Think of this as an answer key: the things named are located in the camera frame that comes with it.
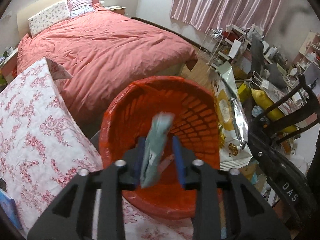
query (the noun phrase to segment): pink curtain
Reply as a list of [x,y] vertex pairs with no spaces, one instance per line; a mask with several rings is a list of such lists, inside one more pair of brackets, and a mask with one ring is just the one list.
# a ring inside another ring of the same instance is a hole
[[206,32],[234,24],[243,29],[257,25],[266,34],[282,0],[173,0],[171,18]]

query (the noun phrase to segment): floral pillow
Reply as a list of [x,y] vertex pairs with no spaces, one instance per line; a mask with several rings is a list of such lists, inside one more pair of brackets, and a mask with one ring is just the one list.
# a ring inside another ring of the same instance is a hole
[[50,26],[70,19],[67,0],[57,2],[28,19],[32,38]]
[[42,58],[0,94],[0,177],[25,233],[79,169],[103,168],[54,84],[71,77]]

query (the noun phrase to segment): red laundry basket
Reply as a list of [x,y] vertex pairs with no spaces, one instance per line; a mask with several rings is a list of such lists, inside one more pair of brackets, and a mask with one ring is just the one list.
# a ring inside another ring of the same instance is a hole
[[[157,76],[131,83],[111,103],[104,114],[100,133],[100,154],[104,167],[121,159],[136,146],[138,137],[147,136],[153,116],[175,114],[163,158],[172,154],[171,137],[195,152],[197,158],[219,168],[218,128],[211,93],[180,77]],[[153,187],[123,196],[148,215],[178,220],[195,214],[196,192],[184,191],[171,163]]]

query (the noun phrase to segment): blue gripper pad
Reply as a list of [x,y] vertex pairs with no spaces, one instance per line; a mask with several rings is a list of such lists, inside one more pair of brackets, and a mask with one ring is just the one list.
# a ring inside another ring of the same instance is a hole
[[180,144],[179,138],[174,136],[172,138],[172,151],[177,169],[178,181],[182,188],[186,188],[186,165],[183,161],[182,151],[183,148]]
[[134,164],[134,179],[136,181],[136,186],[140,184],[140,174],[141,174],[141,166],[144,156],[144,146],[145,146],[146,138],[145,137],[139,137],[138,139],[138,158]]

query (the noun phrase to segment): screw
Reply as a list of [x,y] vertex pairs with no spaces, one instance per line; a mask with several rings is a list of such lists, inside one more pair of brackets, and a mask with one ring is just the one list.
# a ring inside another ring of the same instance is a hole
[[203,161],[203,160],[198,160],[198,159],[196,159],[196,160],[194,160],[194,161],[192,162],[192,164],[193,164],[194,166],[202,166],[202,165],[204,164],[204,161]]
[[89,171],[87,169],[81,169],[78,171],[78,174],[80,176],[87,176],[89,174]]
[[125,166],[127,163],[126,163],[126,161],[124,161],[124,160],[117,160],[117,161],[115,161],[115,166],[117,166],[117,167],[123,167],[123,166]]
[[230,169],[229,172],[230,172],[231,175],[239,175],[240,174],[240,171],[238,169],[236,169],[236,168]]

